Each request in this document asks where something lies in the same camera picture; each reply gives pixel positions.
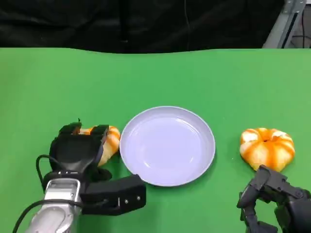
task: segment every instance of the green table surface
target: green table surface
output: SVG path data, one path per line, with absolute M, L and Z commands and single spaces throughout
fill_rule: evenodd
M 43 197 L 35 159 L 49 152 L 64 124 L 79 117 L 85 127 L 122 130 L 142 110 L 160 105 L 189 109 L 209 124 L 217 148 L 212 166 L 181 187 L 147 185 L 147 205 L 140 210 L 82 216 L 79 232 L 244 232 L 236 204 L 255 174 L 239 154 L 246 128 L 288 132 L 296 157 L 283 173 L 291 184 L 311 190 L 310 60 L 310 50 L 118 55 L 0 49 L 1 232 L 11 232 L 24 208 Z M 41 167 L 50 170 L 48 161 Z M 119 155 L 105 167 L 114 178 L 129 175 Z M 258 202 L 260 220 L 276 225 L 275 205 Z

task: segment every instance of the orange pastry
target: orange pastry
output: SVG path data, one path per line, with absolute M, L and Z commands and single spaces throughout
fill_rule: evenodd
M 80 133 L 90 134 L 92 129 L 93 127 L 90 129 L 81 129 Z M 107 163 L 107 161 L 118 151 L 120 136 L 121 135 L 119 130 L 116 127 L 110 125 L 107 133 L 107 139 L 103 144 L 103 154 L 100 162 L 98 163 L 98 166 L 102 166 Z
M 255 170 L 260 165 L 281 171 L 289 164 L 295 149 L 291 137 L 276 129 L 247 129 L 241 135 L 242 158 Z

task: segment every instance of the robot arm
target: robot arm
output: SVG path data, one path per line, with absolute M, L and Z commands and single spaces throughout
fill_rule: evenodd
M 256 200 L 277 204 L 275 215 L 284 233 L 311 232 L 311 194 L 308 190 L 293 187 L 287 177 L 260 166 L 255 177 L 240 193 L 237 207 L 241 209 L 248 233 L 277 233 L 277 228 L 257 220 Z
M 50 155 L 37 159 L 37 171 L 45 192 L 41 209 L 27 233 L 74 233 L 80 214 L 121 215 L 146 204 L 146 186 L 138 175 L 109 181 L 107 170 L 98 168 L 106 140 L 107 125 L 94 127 L 90 134 L 79 133 L 81 123 L 64 126 L 52 141 Z M 52 172 L 41 176 L 41 157 L 50 158 Z M 31 209 L 21 215 L 22 220 Z M 17 232 L 20 219 L 13 232 Z

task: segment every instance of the screw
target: screw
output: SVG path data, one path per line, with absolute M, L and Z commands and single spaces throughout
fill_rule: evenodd
M 299 191 L 296 191 L 296 196 L 299 197 L 299 198 L 301 198 L 301 197 L 302 197 L 302 193 L 299 192 Z

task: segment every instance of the black backdrop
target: black backdrop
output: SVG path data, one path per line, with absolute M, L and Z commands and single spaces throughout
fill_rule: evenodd
M 283 0 L 1 0 L 1 47 L 261 48 Z

